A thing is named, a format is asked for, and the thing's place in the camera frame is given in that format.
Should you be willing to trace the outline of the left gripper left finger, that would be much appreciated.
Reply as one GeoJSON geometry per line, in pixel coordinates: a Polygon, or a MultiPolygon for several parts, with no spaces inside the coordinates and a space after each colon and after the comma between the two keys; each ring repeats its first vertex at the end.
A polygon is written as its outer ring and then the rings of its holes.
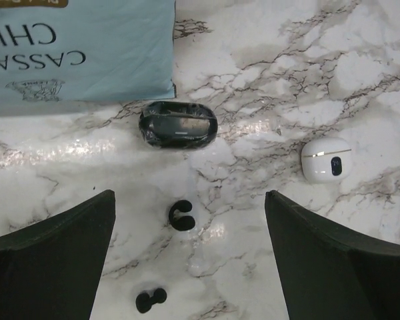
{"type": "Polygon", "coordinates": [[[115,223],[106,190],[0,237],[0,319],[89,319],[115,223]]]}

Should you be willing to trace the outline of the white earbud charging case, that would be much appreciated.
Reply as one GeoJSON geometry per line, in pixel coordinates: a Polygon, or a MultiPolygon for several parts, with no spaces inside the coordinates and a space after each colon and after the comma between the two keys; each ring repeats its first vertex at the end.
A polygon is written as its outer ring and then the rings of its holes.
{"type": "Polygon", "coordinates": [[[346,140],[338,137],[314,139],[301,150],[303,174],[310,183],[340,181],[353,168],[353,152],[346,140]]]}

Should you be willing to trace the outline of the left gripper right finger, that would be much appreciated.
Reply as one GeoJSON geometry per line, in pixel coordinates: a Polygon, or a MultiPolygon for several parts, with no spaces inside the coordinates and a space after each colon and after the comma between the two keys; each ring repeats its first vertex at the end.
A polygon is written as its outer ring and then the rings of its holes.
{"type": "Polygon", "coordinates": [[[266,194],[265,214],[290,319],[400,319],[400,245],[278,191],[266,194]]]}

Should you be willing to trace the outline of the black marbled charging case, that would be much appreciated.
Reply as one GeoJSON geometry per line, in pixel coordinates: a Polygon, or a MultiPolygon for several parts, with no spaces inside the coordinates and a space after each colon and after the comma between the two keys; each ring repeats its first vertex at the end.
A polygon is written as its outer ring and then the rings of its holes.
{"type": "Polygon", "coordinates": [[[153,147],[200,149],[215,140],[218,122],[205,105],[155,101],[142,110],[139,130],[145,142],[153,147]]]}

